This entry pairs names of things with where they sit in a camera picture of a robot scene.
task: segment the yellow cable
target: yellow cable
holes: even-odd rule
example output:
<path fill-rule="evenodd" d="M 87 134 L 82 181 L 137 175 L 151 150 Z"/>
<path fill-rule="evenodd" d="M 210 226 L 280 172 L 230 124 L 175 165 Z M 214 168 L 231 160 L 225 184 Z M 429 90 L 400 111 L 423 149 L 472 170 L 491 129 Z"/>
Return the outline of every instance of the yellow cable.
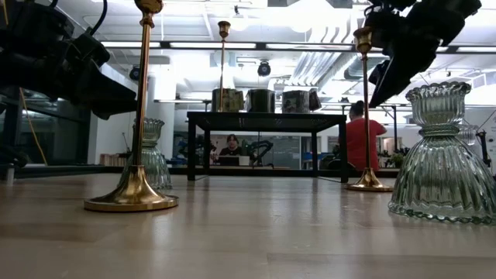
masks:
<path fill-rule="evenodd" d="M 9 24 L 9 18 L 7 17 L 7 0 L 3 1 L 3 16 L 5 17 L 5 24 Z"/>
<path fill-rule="evenodd" d="M 38 137 L 36 136 L 36 133 L 34 132 L 33 124 L 31 123 L 31 118 L 29 117 L 28 107 L 26 105 L 26 99 L 24 98 L 24 92 L 22 91 L 22 88 L 19 88 L 19 93 L 21 94 L 22 103 L 24 104 L 24 110 L 26 110 L 26 117 L 28 119 L 29 128 L 31 129 L 31 133 L 33 134 L 33 137 L 34 137 L 34 141 L 36 142 L 36 145 L 38 146 L 38 150 L 40 151 L 40 154 L 41 154 L 41 157 L 43 158 L 43 162 L 45 163 L 45 166 L 48 166 L 48 163 L 46 162 L 47 159 L 45 158 L 45 154 L 43 153 L 43 150 L 41 149 L 41 145 L 38 142 Z"/>
<path fill-rule="evenodd" d="M 7 16 L 7 3 L 6 1 L 3 2 L 3 15 L 5 17 L 5 24 L 9 24 L 9 18 Z M 24 104 L 24 110 L 26 111 L 26 117 L 28 119 L 29 123 L 29 128 L 31 129 L 31 133 L 33 134 L 34 141 L 36 142 L 36 145 L 38 146 L 38 150 L 40 151 L 41 157 L 43 158 L 43 162 L 45 163 L 45 166 L 48 166 L 48 163 L 46 162 L 47 159 L 45 158 L 45 154 L 43 153 L 43 150 L 41 149 L 41 145 L 38 142 L 38 137 L 36 136 L 36 133 L 34 132 L 33 124 L 31 123 L 31 118 L 29 117 L 28 113 L 28 107 L 26 105 L 26 99 L 24 98 L 24 91 L 22 91 L 22 88 L 19 88 L 19 93 L 21 95 L 22 103 Z"/>

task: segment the dark hair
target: dark hair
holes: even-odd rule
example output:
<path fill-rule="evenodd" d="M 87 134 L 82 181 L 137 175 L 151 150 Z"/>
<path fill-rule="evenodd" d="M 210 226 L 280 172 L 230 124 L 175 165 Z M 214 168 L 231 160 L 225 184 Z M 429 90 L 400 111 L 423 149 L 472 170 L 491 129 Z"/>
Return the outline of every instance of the dark hair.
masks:
<path fill-rule="evenodd" d="M 227 139 L 226 139 L 226 142 L 227 142 L 227 143 L 229 143 L 229 139 L 231 139 L 231 138 L 232 138 L 233 140 L 235 140 L 235 141 L 239 144 L 239 140 L 238 140 L 238 138 L 236 137 L 236 135 L 235 135 L 235 134 L 230 134 L 230 135 L 228 135 L 228 136 L 227 136 Z"/>
<path fill-rule="evenodd" d="M 350 112 L 353 112 L 354 115 L 363 115 L 363 101 L 358 101 L 351 105 Z"/>

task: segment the black table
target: black table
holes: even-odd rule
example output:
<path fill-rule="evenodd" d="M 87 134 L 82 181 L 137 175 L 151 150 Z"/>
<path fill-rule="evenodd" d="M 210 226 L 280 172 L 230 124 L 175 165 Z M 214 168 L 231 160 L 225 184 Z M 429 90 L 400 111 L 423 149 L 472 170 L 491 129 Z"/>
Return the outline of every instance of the black table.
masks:
<path fill-rule="evenodd" d="M 188 112 L 188 180 L 195 180 L 195 175 L 200 171 L 196 168 L 196 126 L 205 131 L 205 148 L 210 150 L 211 131 L 229 132 L 282 132 L 282 133 L 311 133 L 312 134 L 312 170 L 236 170 L 222 172 L 226 175 L 234 173 L 241 175 L 258 175 L 269 172 L 279 176 L 305 176 L 318 177 L 325 171 L 319 171 L 317 153 L 317 133 L 339 125 L 339 145 L 341 147 L 340 159 L 341 182 L 348 182 L 348 168 L 346 162 L 346 116 L 323 114 L 277 114 L 256 112 Z M 204 152 L 203 174 L 210 174 L 210 153 Z"/>

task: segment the table leg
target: table leg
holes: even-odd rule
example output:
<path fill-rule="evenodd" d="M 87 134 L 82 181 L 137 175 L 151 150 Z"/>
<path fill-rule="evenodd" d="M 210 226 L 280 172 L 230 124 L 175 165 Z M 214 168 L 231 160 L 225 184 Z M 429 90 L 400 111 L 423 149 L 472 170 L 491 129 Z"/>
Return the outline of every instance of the table leg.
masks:
<path fill-rule="evenodd" d="M 313 177 L 319 176 L 319 153 L 317 152 L 317 133 L 312 133 L 312 173 Z"/>
<path fill-rule="evenodd" d="M 188 122 L 188 180 L 195 180 L 196 172 L 196 121 L 191 117 Z"/>
<path fill-rule="evenodd" d="M 346 146 L 346 122 L 339 124 L 339 149 L 341 159 L 341 183 L 348 183 L 348 149 Z"/>
<path fill-rule="evenodd" d="M 203 168 L 205 174 L 208 174 L 210 169 L 210 131 L 205 130 L 205 144 L 203 146 Z"/>

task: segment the window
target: window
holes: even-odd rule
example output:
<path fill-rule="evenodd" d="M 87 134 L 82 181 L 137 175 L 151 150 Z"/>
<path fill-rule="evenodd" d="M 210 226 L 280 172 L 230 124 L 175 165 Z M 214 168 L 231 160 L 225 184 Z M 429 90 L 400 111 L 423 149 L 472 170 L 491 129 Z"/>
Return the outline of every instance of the window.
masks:
<path fill-rule="evenodd" d="M 11 88 L 8 92 L 19 92 Z M 30 164 L 43 164 L 43 158 L 34 133 L 49 165 L 86 164 L 88 161 L 88 134 L 90 111 L 73 106 L 70 102 L 34 91 L 24 91 L 28 112 L 19 107 L 19 93 L 3 94 L 5 112 L 0 106 L 0 140 L 28 157 Z"/>

